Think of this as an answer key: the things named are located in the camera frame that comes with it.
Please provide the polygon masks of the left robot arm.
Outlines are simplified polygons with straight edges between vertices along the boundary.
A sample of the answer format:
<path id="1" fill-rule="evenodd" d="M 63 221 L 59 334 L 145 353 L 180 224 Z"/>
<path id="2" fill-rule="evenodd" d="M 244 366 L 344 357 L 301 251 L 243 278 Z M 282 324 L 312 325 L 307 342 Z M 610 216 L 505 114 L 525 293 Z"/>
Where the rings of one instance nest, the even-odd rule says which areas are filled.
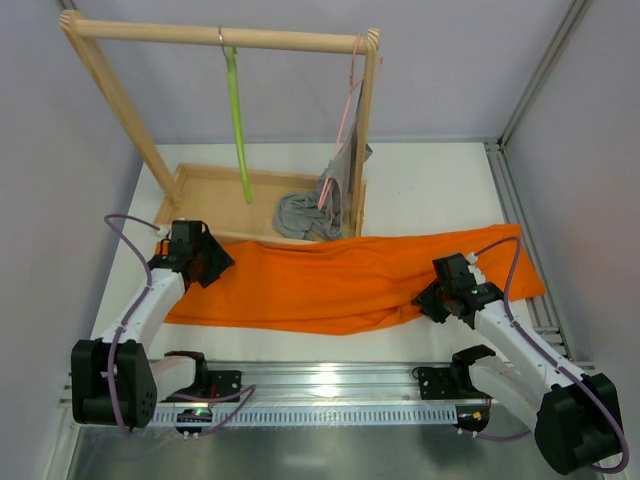
<path id="1" fill-rule="evenodd" d="M 147 351 L 189 289 L 209 287 L 234 261 L 201 220 L 173 221 L 150 258 L 130 239 L 124 242 L 141 261 L 144 277 L 134 298 L 102 334 L 74 345 L 71 404 L 76 422 L 129 433 L 149 424 L 159 402 L 209 390 L 203 353 L 171 351 L 152 362 Z"/>

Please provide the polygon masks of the orange trousers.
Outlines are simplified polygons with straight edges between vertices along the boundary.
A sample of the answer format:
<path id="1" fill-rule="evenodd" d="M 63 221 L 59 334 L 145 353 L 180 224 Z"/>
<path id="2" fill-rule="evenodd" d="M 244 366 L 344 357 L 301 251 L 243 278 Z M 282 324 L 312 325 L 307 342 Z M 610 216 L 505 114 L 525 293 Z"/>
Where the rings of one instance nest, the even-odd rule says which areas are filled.
<path id="1" fill-rule="evenodd" d="M 227 243 L 234 265 L 212 285 L 195 284 L 169 324 L 350 335 L 419 317 L 413 299 L 436 278 L 433 260 L 477 253 L 487 280 L 503 288 L 515 272 L 513 301 L 545 286 L 531 260 L 515 253 L 515 224 L 422 236 L 358 237 L 300 245 Z"/>

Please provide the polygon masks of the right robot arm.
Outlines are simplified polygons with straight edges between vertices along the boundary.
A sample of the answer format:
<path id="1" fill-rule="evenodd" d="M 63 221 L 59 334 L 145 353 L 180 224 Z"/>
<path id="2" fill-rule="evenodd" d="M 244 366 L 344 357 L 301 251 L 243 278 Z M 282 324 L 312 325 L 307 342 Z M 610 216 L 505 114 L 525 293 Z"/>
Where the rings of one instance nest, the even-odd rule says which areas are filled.
<path id="1" fill-rule="evenodd" d="M 484 279 L 472 257 L 434 260 L 436 278 L 414 299 L 436 323 L 453 316 L 489 340 L 454 353 L 446 367 L 413 373 L 424 400 L 495 400 L 533 434 L 547 464 L 567 475 L 619 456 L 628 461 L 617 390 L 589 375 L 517 319 L 508 289 Z"/>

